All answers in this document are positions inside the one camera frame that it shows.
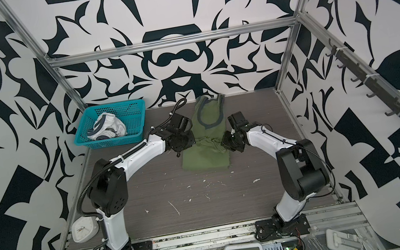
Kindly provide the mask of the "white round plastic object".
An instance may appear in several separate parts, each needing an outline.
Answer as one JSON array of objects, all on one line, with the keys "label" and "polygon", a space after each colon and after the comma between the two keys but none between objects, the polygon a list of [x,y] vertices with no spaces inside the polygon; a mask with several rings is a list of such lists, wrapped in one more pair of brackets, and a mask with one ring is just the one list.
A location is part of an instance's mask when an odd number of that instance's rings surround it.
[{"label": "white round plastic object", "polygon": [[96,217],[80,217],[71,226],[71,235],[75,243],[85,243],[98,234]]}]

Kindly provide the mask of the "green tank top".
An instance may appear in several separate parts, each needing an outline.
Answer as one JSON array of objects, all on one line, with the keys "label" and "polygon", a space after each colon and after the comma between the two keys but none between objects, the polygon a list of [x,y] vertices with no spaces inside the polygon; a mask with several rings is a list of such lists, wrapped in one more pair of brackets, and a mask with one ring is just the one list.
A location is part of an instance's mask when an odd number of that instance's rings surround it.
[{"label": "green tank top", "polygon": [[222,145],[226,132],[224,95],[211,99],[197,99],[192,117],[195,144],[183,152],[182,166],[185,171],[225,169],[230,166],[230,152]]}]

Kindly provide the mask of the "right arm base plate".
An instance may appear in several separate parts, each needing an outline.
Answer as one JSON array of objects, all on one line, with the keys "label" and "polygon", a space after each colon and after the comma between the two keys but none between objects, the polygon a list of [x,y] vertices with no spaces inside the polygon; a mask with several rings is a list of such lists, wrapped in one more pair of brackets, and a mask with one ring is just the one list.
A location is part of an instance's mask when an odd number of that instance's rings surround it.
[{"label": "right arm base plate", "polygon": [[310,224],[304,214],[298,215],[291,221],[283,222],[279,216],[255,223],[254,238],[259,242],[274,241],[287,237],[298,237],[310,233]]}]

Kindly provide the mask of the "white plastic bracket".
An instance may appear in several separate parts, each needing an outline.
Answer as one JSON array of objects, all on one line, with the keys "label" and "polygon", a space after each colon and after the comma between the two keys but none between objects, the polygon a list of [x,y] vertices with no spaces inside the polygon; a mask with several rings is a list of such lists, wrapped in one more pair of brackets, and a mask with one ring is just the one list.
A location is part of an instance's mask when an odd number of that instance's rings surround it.
[{"label": "white plastic bracket", "polygon": [[331,229],[326,230],[326,244],[330,250],[365,250],[357,235]]}]

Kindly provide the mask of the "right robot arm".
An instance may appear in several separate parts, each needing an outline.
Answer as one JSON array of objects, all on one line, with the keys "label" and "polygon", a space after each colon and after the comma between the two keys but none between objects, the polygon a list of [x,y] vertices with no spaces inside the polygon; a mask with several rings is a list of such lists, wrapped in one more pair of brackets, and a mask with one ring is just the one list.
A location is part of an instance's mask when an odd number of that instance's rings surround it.
[{"label": "right robot arm", "polygon": [[276,220],[287,223],[295,219],[307,201],[330,183],[330,173],[306,139],[293,140],[274,133],[266,125],[249,122],[241,112],[228,117],[231,130],[222,138],[222,146],[243,152],[246,146],[259,148],[276,159],[284,194],[275,206]]}]

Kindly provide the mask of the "white grey tank top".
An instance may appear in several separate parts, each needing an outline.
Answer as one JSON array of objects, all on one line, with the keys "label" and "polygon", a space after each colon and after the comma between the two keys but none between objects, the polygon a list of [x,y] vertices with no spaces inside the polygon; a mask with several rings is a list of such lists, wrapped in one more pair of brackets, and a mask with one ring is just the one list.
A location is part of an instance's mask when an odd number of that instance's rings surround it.
[{"label": "white grey tank top", "polygon": [[126,125],[113,113],[102,113],[88,130],[88,139],[97,141],[127,135]]}]

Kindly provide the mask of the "teal plastic basket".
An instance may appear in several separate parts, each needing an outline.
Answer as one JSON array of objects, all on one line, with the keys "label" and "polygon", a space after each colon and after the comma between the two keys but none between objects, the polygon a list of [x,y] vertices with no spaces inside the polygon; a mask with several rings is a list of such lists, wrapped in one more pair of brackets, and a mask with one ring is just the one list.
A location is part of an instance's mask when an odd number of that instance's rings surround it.
[{"label": "teal plastic basket", "polygon": [[[126,125],[127,135],[96,141],[88,139],[88,130],[94,126],[99,115],[106,112],[115,114]],[[145,101],[141,99],[88,107],[81,118],[74,143],[90,149],[138,143],[143,139],[144,123]]]}]

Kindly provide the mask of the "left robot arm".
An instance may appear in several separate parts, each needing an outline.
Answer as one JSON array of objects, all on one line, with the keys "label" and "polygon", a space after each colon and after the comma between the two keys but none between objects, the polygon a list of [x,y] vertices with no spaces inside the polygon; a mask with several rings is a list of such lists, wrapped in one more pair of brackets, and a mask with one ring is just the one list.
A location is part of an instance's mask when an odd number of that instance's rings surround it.
[{"label": "left robot arm", "polygon": [[130,250],[124,209],[128,202],[128,181],[154,158],[174,151],[180,155],[195,144],[191,119],[174,113],[169,121],[154,127],[148,137],[123,155],[99,160],[87,197],[95,208],[96,221],[103,226],[104,250]]}]

